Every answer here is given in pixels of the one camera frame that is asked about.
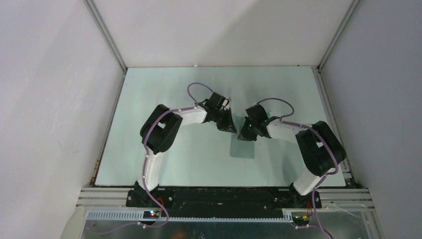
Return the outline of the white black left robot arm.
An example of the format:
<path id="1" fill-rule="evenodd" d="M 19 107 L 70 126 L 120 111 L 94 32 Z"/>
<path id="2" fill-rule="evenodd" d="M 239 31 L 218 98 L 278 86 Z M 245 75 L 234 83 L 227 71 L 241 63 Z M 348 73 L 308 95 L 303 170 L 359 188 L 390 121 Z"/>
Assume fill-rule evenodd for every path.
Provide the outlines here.
<path id="1" fill-rule="evenodd" d="M 143 189 L 138 195 L 138 201 L 143 206 L 149 208 L 157 202 L 157 193 L 153 190 L 159 185 L 162 157 L 172 146 L 180 127 L 214 122 L 219 131 L 237 133 L 229 103 L 229 98 L 212 93 L 209 99 L 192 107 L 170 109 L 160 104 L 154 109 L 140 130 L 146 151 L 142 172 L 137 179 Z"/>

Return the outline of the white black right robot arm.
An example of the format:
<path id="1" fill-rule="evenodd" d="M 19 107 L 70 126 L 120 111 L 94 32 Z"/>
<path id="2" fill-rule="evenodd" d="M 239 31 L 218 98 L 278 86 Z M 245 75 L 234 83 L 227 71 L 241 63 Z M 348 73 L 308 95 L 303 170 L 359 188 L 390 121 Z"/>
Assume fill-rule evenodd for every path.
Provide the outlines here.
<path id="1" fill-rule="evenodd" d="M 310 200 L 309 193 L 327 176 L 340 171 L 339 165 L 347 157 L 344 147 L 324 121 L 300 124 L 282 117 L 268 117 L 260 104 L 247 108 L 246 113 L 239 140 L 256 141 L 260 136 L 282 139 L 299 147 L 305 168 L 291 184 L 289 200 L 295 208 L 304 207 Z"/>

